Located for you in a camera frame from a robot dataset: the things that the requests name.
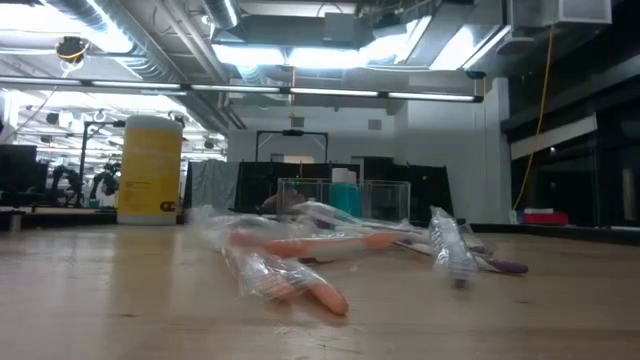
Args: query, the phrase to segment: clear acrylic container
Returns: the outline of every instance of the clear acrylic container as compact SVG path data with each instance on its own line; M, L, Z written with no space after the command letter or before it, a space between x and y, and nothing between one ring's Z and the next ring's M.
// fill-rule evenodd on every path
M332 205L331 179L278 179L278 213L287 214L301 201ZM384 221L410 218L411 183L368 180L355 185L360 193L361 216Z

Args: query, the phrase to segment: white wall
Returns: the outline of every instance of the white wall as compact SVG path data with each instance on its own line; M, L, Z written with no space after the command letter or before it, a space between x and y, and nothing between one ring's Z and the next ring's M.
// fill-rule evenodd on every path
M453 209L470 222L509 220L510 161L500 120L507 81L494 81L483 104L410 101L396 116L396 161L446 166Z
M255 161L256 130L276 130L291 128L288 107L260 109L242 107L236 112L247 124L246 131L229 133L227 160ZM342 108L334 111L324 107L298 107L293 112L305 118L304 131L328 132L328 160L334 163L351 163L352 156L389 156L393 157L393 134L395 132L393 116L384 109ZM369 119L382 121L382 130L368 130ZM312 156L317 163L324 162L324 138L305 135L302 137L284 137L269 134L260 136L258 161L270 161L271 154Z
M268 134L260 136L260 143L267 140ZM322 136L314 136L324 145ZM228 161L255 161L255 131L231 132L228 138ZM329 134L327 161L350 164L352 156L393 156L393 140L386 137L357 137L340 133ZM270 161L271 154L312 156L317 163L324 162L324 149L311 136L284 137L275 134L261 148L258 161Z
M395 118L387 117L384 110L343 110L304 113L313 129L305 124L305 130L330 133L329 161L350 163L352 156L384 156L393 157L397 164L446 166L457 217L475 223L508 223L510 155L500 131L500 121L509 113L506 79L493 82L483 104L409 101ZM383 131L367 131L369 118L382 119ZM274 126L268 125L271 119L248 119L250 128ZM264 125L255 126L257 121ZM286 110L274 122L279 123L277 130L289 128ZM229 161L254 161L255 131L231 132L228 144ZM261 147L258 160L269 161L271 154L307 155L316 162L324 161L324 150L308 136L275 135Z

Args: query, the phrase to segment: table surface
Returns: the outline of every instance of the table surface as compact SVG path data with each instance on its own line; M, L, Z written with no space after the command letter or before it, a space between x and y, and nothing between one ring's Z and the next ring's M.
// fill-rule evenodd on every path
M241 299L184 227L0 234L3 359L640 358L640 248L482 235L528 264L453 289L401 249L322 265L350 303Z

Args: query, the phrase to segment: label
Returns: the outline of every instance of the label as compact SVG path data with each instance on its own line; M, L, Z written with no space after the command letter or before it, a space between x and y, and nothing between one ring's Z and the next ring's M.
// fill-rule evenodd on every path
M179 133L157 129L125 132L118 213L175 216L181 147Z

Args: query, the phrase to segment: yellow canister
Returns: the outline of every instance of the yellow canister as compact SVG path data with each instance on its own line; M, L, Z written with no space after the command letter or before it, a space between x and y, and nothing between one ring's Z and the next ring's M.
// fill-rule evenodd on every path
M118 194L118 223L173 225L180 186L182 125L157 117L127 119Z

